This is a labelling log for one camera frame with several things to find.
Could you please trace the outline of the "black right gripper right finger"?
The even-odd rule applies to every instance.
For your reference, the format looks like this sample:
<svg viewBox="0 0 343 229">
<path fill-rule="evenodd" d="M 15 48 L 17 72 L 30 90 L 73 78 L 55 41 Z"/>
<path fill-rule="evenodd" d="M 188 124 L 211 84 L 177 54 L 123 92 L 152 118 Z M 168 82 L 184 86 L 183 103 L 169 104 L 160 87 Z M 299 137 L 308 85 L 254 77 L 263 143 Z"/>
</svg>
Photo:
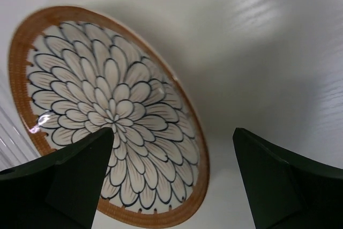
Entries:
<svg viewBox="0 0 343 229">
<path fill-rule="evenodd" d="M 342 228 L 342 169 L 236 128 L 233 143 L 256 228 Z"/>
</svg>

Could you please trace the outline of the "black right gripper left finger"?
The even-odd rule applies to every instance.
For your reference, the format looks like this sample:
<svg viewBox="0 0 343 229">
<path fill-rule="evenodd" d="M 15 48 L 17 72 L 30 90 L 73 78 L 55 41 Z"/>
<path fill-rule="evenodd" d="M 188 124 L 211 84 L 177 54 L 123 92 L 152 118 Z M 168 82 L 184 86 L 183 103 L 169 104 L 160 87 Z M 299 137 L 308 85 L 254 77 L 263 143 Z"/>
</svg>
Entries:
<svg viewBox="0 0 343 229">
<path fill-rule="evenodd" d="M 1 228 L 91 228 L 113 139 L 102 128 L 1 171 Z"/>
</svg>

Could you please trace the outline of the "orange rimmed flower plate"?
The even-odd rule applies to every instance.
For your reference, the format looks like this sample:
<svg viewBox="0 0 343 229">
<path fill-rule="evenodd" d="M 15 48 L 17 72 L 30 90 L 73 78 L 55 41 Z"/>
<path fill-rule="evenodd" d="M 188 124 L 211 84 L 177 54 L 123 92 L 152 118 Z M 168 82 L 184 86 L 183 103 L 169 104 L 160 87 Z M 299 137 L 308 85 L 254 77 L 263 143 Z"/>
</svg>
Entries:
<svg viewBox="0 0 343 229">
<path fill-rule="evenodd" d="M 43 8 L 16 28 L 8 73 L 39 154 L 113 130 L 100 212 L 145 228 L 197 212 L 210 177 L 200 122 L 171 68 L 134 31 L 85 8 Z"/>
</svg>

